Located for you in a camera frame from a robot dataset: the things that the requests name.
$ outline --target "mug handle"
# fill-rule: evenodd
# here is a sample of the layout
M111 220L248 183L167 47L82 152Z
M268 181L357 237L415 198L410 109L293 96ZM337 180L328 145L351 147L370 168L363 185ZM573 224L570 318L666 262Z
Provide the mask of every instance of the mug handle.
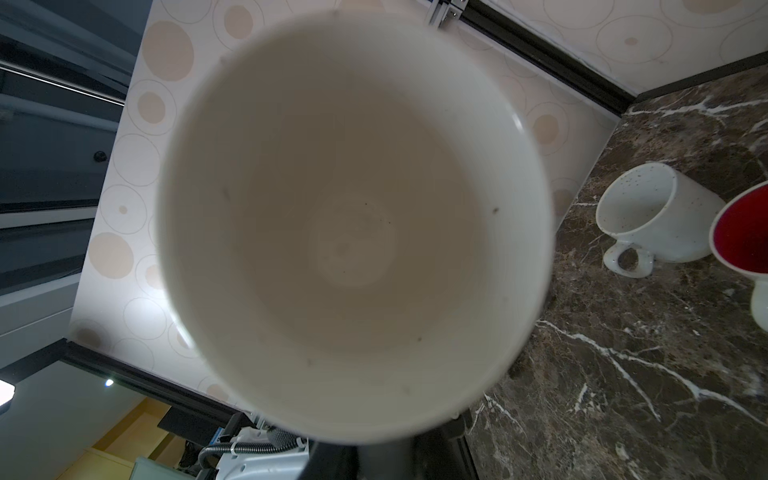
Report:
M637 252L637 266L632 271L625 270L619 266L619 256L630 248L634 248ZM650 272L654 269L654 255L644 248L636 247L632 242L617 240L603 255L603 263L610 271L619 275L629 276L630 278L643 278L650 275Z
M757 280L752 291L752 318L761 329L768 331L768 282Z

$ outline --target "black bar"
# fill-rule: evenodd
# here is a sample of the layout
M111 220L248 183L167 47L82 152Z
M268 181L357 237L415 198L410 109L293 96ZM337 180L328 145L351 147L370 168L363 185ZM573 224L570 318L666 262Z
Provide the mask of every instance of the black bar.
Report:
M621 116L634 101L632 94L481 0L468 0L461 20L613 114Z
M0 369L0 380L16 385L52 363L56 363L64 356L66 349L66 339L61 339L48 346L44 346L37 352L30 353L23 359L16 360L12 364Z
M87 198L84 200L55 200L49 202L17 202L13 204L0 204L0 214L84 207L98 207L98 199Z
M0 273L0 290L8 290L15 286L18 289L19 285L23 286L29 282L40 281L49 277L72 275L82 270L83 263L85 263L85 255L75 255L74 257Z
M232 415L240 411L74 342L67 342L66 353L61 361L97 376L113 379L115 383L135 392L221 427L226 426Z
M708 81L718 80L728 75L739 73L740 71L749 70L751 68L760 67L768 64L768 51L764 51L751 57L742 58L741 60L733 61L722 67L713 68L712 70L703 71L699 74L693 75L682 80L673 81L670 84L662 85L659 88L653 90L644 91L635 98L635 103L641 101L650 100L651 98L660 97L673 93L675 91L683 90L685 88L695 87Z

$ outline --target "black cable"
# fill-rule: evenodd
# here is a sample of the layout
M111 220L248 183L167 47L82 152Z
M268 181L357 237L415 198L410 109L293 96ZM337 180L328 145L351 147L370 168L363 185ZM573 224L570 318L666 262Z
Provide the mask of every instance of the black cable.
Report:
M289 450L293 450L298 445L294 442L292 445L290 443L286 443L285 445L282 445L280 447L276 447L270 443L240 443L236 442L234 448L234 453L239 454L270 454L270 453L281 453L281 452L287 452ZM208 457L212 456L222 456L224 453L232 453L232 443L225 442L225 443L216 443L214 445L209 445L207 447L204 447L202 450L200 450L200 454L197 456L197 461L200 463L200 466L203 468L210 468L210 465L208 464Z

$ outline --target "black metal frame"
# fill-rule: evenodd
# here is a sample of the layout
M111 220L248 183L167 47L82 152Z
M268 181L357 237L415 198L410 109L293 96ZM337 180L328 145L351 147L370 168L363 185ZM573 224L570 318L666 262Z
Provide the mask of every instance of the black metal frame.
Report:
M621 116L634 101L634 95L482 0L468 0L460 20L613 114Z
M670 84L662 85L659 88L653 90L644 91L634 99L634 103L640 103L642 101L650 100L651 98L660 97L673 93L675 91L683 90L685 88L695 87L708 81L717 80L719 78L727 77L740 71L749 70L750 68L759 67L761 65L768 64L768 51L752 55L751 57L742 58L736 60L722 67L713 68L711 70L703 71L699 74L692 75L682 80L673 81Z
M232 415L240 412L233 406L66 339L60 339L0 369L0 380L16 384L58 361L104 379L112 379L118 385L221 427L227 425Z
M96 376L112 379L118 385L160 400L162 403L177 407L221 427L226 426L232 415L240 411L233 406L218 402L199 392L74 342L67 342L66 350L60 360Z

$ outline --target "cup rim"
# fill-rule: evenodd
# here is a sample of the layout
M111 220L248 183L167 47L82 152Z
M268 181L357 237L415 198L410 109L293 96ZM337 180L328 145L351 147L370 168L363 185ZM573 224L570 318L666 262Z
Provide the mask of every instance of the cup rim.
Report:
M725 207L720 209L719 212L717 212L717 215L715 216L715 219L712 220L712 225L710 225L710 250L712 250L712 254L717 258L723 265L727 266L731 270L737 271L738 273L741 273L744 276L751 276L751 277L757 277L761 280L768 279L768 273L762 273L762 272L753 272L752 270L745 270L743 268L740 268L736 265L733 265L731 262L723 258L722 255L720 255L720 252L717 251L717 248L715 247L715 229L717 228L717 224L720 222L720 218L723 216L723 214L731 208L737 201L741 200L742 197L745 197L746 195L754 192L755 190L758 190L763 187L768 187L768 180L765 180L764 182L760 182L757 185L753 185L752 187L747 188L745 191L741 192L740 194L736 195L731 201L729 201L727 204L725 204Z
M369 12L336 11L317 12L311 15L304 15L302 18L295 18L291 22L272 25L270 29L264 29L258 36L251 38L247 46L243 46L236 52L234 56L235 60L227 62L225 68L220 69L216 74L211 75L205 83L197 87L197 90L202 91L205 88L210 88L216 79L222 78L224 75L231 72L231 68L233 65L237 64L238 58L250 55L250 53L258 46L265 45L272 39L273 35L277 35L277 32L281 32L282 35L288 30L300 31L301 29L307 28L307 26L330 22L330 19L332 18L346 18L347 21L354 20L355 22L359 22L361 19L370 22L398 22L400 25L405 25L403 28L418 28L418 25L414 25L410 22L403 22L402 19L395 15L381 15ZM463 52L455 50L451 45L445 44L445 48L450 49L451 53L455 52L458 55L464 55ZM536 159L536 166L533 167L533 170L536 171L536 176L539 177L541 185L545 187L546 175L544 165L541 162L541 156L538 154L535 144L530 138L530 134L523 129L523 123L521 123L516 110L505 100L502 92L493 84L492 80L482 69L478 69L478 75L482 76L482 78L488 82L489 87L494 91L494 96L500 101L504 101L502 107L508 112L509 122L511 125L516 126L515 131L519 133L521 142L525 146L525 150L530 152ZM190 103L190 107L185 112L185 115L182 116L180 123L174 128L175 135L171 138L167 149L168 161L163 166L163 179L167 177L168 172L171 171L172 167L177 167L178 165L178 160L174 157L179 150L179 144L182 139L180 132L185 129L187 122L190 121L190 116L201 110L202 106L199 101ZM160 207L157 212L158 218L165 218L169 214L170 208L168 205L171 204L173 198L172 193L173 191L170 188L161 189L159 193L160 203L158 204ZM528 273L529 275L533 275L532 280L529 283L534 283L537 287L536 298L531 301L530 318L525 318L528 325L525 325L525 328L522 329L521 335L517 339L508 341L504 351L494 362L488 364L488 368L485 370L483 376L475 382L472 388L464 388L461 392L457 392L452 398L446 399L442 404L432 406L429 411L424 410L417 413L408 413L407 416L402 415L400 419L389 424L379 422L374 425L367 425L365 428L359 428L358 426L348 424L329 425L325 419L311 419L304 414L292 412L291 409L282 408L276 403L277 401L275 399L266 400L265 398L268 398L268 396L255 396L253 395L252 389L245 389L240 386L232 388L232 386L237 386L238 383L242 383L242 379L238 378L238 374L227 369L230 362L227 361L224 356L212 354L212 352L216 350L213 341L203 334L200 327L197 326L195 322L190 322L189 324L185 323L183 318L191 310L189 304L180 302L175 307L179 316L182 318L181 323L193 337L193 341L197 344L197 350L200 351L201 356L203 356L207 363L212 367L212 371L219 377L221 383L234 391L238 396L244 397L247 402L252 402L254 404L253 407L258 408L268 419L272 419L279 424L298 430L304 434L311 435L316 439L343 443L345 445L353 443L381 442L402 437L404 435L414 435L432 428L435 425L439 425L440 422L449 418L453 412L465 409L467 405L477 398L477 396L482 394L483 390L490 388L498 381L498 378L500 378L503 372L508 368L509 363L519 355L525 342L528 341L530 332L535 327L535 320L537 318L535 312L541 308L541 304L544 301L547 291L547 285L551 275L552 251L554 250L554 235L551 232L551 221L553 218L551 212L553 209L551 205L551 194L547 189L541 189L541 195L537 204L541 208L542 214L546 213L549 217L548 220L542 221L538 225L538 227L541 228L541 232L546 233L545 237L541 238L538 242L542 252L541 269L536 269L538 271ZM164 270L166 272L172 272L174 270L172 266L174 265L175 260L169 260L173 259L174 256L170 255L172 249L168 240L169 235L166 231L167 226L163 226L162 230L162 234L158 235L160 238L157 247L158 256L161 259L161 266L164 267ZM166 288L169 299L185 297L184 287L181 283L167 282Z
M669 198L667 198L667 202L664 204L664 206L661 208L661 210L659 210L659 212L656 215L654 215L654 217L651 218L649 221L643 223L642 225L640 225L637 228L634 228L634 229L626 231L626 232L611 232L607 228L603 227L601 225L601 222L600 222L600 209L601 209L601 207L603 205L603 200L605 200L605 198L607 196L607 193L610 192L611 189L614 188L618 184L619 180L622 180L627 175L631 174L632 172L634 172L636 170L644 169L644 168L647 168L647 167L649 167L651 165L664 167L664 169L672 176L672 191L670 192L670 196L669 196ZM672 167L670 167L669 165L663 164L661 162L646 162L646 163L644 163L642 165L637 165L635 168L631 168L630 170L625 171L624 173L619 175L619 177L616 180L614 180L610 185L608 185L608 188L605 189L605 191L603 192L602 196L600 197L600 201L598 201L598 208L594 212L594 219L595 219L595 222L598 224L598 228L600 230L602 230L603 233L606 233L607 235L610 235L611 237L616 238L616 237L623 237L623 236L631 235L633 233L636 233L636 232L644 229L645 227L648 227L654 221L658 220L658 218L661 216L661 214L663 214L664 211L670 206L670 203L672 203L672 200L675 198L675 195L677 194L677 183L678 183L677 170L675 170Z

